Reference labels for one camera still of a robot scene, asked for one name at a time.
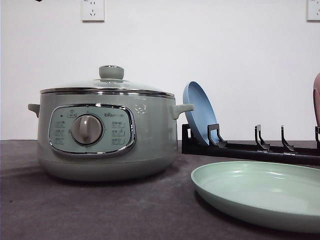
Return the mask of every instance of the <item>control dial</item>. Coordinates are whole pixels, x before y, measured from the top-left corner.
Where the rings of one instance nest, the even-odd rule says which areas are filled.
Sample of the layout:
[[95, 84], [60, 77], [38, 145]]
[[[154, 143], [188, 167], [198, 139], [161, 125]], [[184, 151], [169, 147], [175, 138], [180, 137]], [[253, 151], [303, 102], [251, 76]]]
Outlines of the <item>control dial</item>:
[[101, 122], [95, 116], [82, 115], [73, 122], [71, 134], [80, 144], [93, 144], [102, 134]]

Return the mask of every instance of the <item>mint green plate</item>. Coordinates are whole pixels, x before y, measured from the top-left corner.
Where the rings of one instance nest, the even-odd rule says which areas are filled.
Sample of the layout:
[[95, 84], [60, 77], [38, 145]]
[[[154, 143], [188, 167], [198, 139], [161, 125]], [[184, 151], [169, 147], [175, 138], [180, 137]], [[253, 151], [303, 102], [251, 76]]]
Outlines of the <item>mint green plate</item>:
[[281, 163], [227, 161], [200, 166], [191, 179], [216, 209], [248, 223], [320, 233], [320, 170]]

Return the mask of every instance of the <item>plate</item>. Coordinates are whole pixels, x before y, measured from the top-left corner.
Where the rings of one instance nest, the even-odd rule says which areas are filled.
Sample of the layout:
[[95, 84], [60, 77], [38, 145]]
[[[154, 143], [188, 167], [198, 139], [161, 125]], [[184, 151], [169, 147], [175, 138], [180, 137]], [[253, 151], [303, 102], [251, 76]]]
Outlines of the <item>plate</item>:
[[[185, 112], [186, 120], [198, 142], [203, 146], [208, 146], [208, 125], [216, 124], [217, 119], [205, 91], [197, 82], [192, 81], [185, 86], [183, 104], [194, 105], [193, 111]], [[211, 131], [211, 138], [215, 143], [219, 142], [216, 131]]]
[[248, 223], [320, 233], [320, 170], [254, 161], [217, 162], [193, 170], [200, 196]]

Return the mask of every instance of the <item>electrical socket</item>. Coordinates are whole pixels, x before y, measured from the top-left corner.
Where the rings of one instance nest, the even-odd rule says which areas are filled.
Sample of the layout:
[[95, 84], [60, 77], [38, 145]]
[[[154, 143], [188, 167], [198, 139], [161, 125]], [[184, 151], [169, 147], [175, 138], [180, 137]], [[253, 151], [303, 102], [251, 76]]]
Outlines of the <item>electrical socket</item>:
[[82, 0], [82, 22], [104, 22], [105, 0]]
[[308, 22], [320, 22], [320, 0], [307, 0], [307, 18]]

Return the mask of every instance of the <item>pink object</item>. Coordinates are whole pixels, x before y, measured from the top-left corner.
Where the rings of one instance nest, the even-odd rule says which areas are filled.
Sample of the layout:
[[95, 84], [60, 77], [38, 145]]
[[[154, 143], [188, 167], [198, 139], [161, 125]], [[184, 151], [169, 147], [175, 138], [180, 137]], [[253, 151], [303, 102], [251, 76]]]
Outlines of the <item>pink object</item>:
[[313, 84], [313, 104], [316, 124], [320, 127], [320, 73], [316, 76]]

